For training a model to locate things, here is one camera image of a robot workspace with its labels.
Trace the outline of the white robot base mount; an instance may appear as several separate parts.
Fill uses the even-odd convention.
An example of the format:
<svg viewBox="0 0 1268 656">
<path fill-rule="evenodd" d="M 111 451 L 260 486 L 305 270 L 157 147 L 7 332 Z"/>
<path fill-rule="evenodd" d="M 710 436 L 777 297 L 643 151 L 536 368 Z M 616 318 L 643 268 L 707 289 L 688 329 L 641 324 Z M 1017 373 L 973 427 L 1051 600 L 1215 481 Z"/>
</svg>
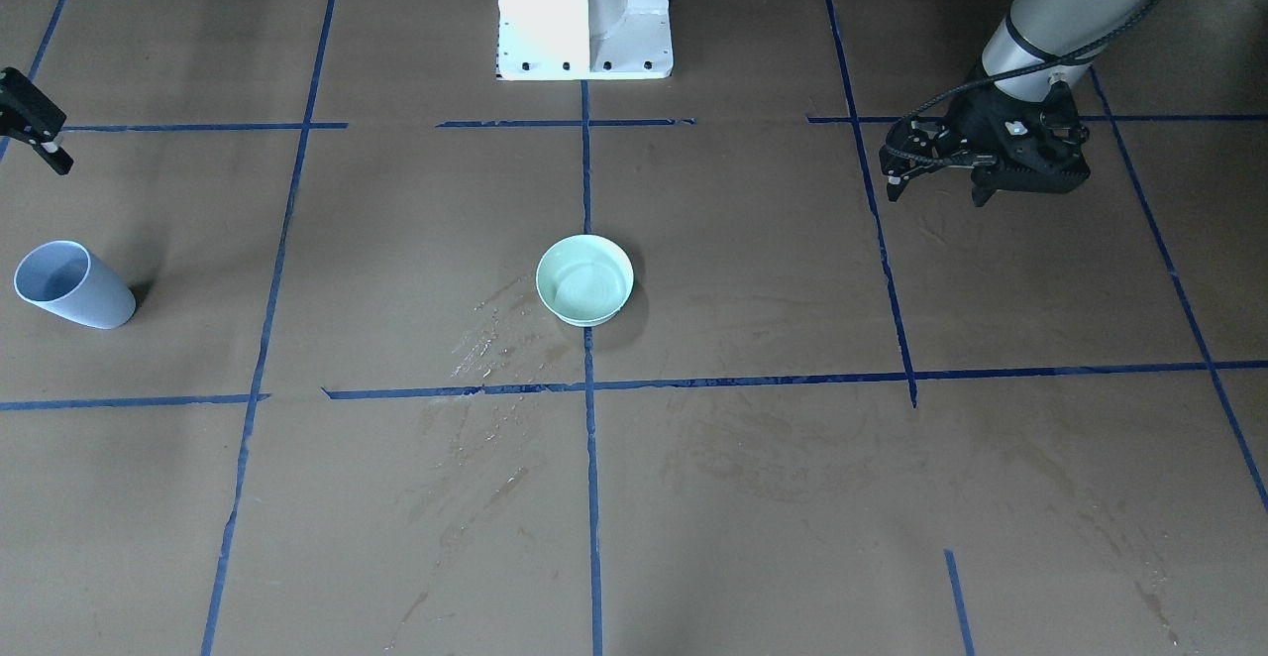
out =
<svg viewBox="0 0 1268 656">
<path fill-rule="evenodd" d="M 663 79 L 675 69 L 670 0 L 497 0 L 503 81 Z"/>
</svg>

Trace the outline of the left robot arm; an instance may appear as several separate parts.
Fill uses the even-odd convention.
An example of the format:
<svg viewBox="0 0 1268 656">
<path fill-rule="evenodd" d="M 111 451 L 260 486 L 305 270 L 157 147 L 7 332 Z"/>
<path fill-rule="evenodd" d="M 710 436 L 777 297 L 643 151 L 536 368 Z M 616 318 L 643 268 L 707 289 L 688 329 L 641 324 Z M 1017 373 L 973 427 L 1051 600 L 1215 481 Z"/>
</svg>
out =
<svg viewBox="0 0 1268 656">
<path fill-rule="evenodd" d="M 879 151 L 888 200 L 910 181 L 967 169 L 971 200 L 1065 194 L 1090 176 L 1074 86 L 1160 0 L 1013 0 L 964 82 L 891 124 Z"/>
</svg>

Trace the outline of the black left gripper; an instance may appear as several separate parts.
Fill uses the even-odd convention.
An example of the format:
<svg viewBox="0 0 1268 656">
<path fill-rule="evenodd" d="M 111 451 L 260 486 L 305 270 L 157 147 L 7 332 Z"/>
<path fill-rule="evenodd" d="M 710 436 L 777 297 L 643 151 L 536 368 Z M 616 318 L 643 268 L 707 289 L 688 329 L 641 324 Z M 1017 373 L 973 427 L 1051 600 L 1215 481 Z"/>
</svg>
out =
<svg viewBox="0 0 1268 656">
<path fill-rule="evenodd" d="M 888 146 L 888 200 L 900 200 L 915 176 L 945 167 L 973 167 L 975 208 L 997 192 L 1073 192 L 1090 176 L 1082 148 L 1090 131 L 1065 81 L 1050 84 L 1041 102 L 1014 99 L 994 84 L 960 93 L 946 126 L 965 140 L 966 150 L 942 154 Z M 995 162 L 974 167 L 978 155 L 992 155 Z"/>
</svg>

